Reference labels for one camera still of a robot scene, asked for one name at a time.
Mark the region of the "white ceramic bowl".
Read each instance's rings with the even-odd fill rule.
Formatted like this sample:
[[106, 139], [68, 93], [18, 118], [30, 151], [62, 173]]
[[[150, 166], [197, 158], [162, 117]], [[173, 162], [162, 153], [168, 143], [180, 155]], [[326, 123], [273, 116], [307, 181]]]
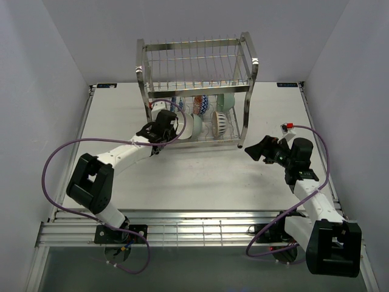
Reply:
[[179, 140], [186, 140], [192, 137], [193, 134], [193, 117], [188, 113], [177, 113], [177, 121], [174, 123], [176, 134]]

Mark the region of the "light green ceramic bowl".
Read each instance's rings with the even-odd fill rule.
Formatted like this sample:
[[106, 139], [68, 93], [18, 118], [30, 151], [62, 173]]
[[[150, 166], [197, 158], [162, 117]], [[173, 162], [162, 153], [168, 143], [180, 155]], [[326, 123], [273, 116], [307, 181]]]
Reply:
[[191, 116], [193, 118], [192, 138], [195, 138], [202, 133], [203, 121], [197, 114], [192, 113]]

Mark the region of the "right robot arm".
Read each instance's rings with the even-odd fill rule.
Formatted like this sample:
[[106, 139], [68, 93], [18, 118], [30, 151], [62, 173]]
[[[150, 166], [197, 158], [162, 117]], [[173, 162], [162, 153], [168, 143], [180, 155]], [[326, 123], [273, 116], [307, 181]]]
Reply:
[[357, 277], [360, 271], [362, 231], [357, 223], [343, 218], [322, 192], [323, 185], [311, 169], [313, 143], [298, 137], [288, 145], [286, 139], [265, 136], [245, 152], [254, 160], [278, 164], [285, 170], [285, 182], [299, 199], [307, 217], [296, 213], [297, 206], [282, 212], [257, 233], [261, 237], [275, 225], [277, 239], [293, 238], [305, 251], [312, 274]]

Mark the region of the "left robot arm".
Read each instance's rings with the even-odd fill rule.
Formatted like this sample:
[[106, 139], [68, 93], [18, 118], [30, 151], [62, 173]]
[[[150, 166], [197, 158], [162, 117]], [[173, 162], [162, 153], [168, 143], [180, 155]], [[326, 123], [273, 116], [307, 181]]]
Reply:
[[106, 153], [81, 155], [72, 173], [66, 194], [87, 208], [102, 223], [110, 225], [108, 236], [116, 243], [129, 236], [128, 219], [111, 203], [113, 180], [128, 167], [158, 154], [164, 143], [176, 136], [177, 115], [161, 110], [156, 120], [142, 127], [129, 144]]

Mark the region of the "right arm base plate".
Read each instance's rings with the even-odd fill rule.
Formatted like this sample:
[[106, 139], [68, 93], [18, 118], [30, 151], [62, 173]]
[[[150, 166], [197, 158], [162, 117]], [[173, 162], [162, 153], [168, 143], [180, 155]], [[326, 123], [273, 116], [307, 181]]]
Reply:
[[[264, 232], [258, 239], [255, 240], [256, 243], [287, 243], [286, 246], [297, 245], [297, 242], [284, 231], [285, 219], [274, 223], [267, 231]], [[266, 226], [265, 223], [261, 224], [252, 224], [249, 226], [247, 233], [249, 235], [255, 236], [259, 231]], [[302, 259], [297, 259], [298, 248], [294, 247], [287, 251], [278, 252], [272, 254], [275, 260], [278, 260], [282, 264], [292, 264], [297, 265], [305, 262], [305, 257]]]

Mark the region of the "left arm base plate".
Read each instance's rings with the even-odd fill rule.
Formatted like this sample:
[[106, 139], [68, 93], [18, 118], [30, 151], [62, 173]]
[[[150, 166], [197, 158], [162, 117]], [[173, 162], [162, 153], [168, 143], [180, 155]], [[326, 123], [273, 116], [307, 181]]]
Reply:
[[[129, 230], [136, 232], [143, 237], [147, 238], [148, 225], [146, 224], [131, 224]], [[129, 234], [127, 232], [115, 231], [104, 225], [98, 225], [95, 230], [94, 236], [95, 244], [127, 244], [135, 243], [142, 244], [144, 241], [137, 235]]]

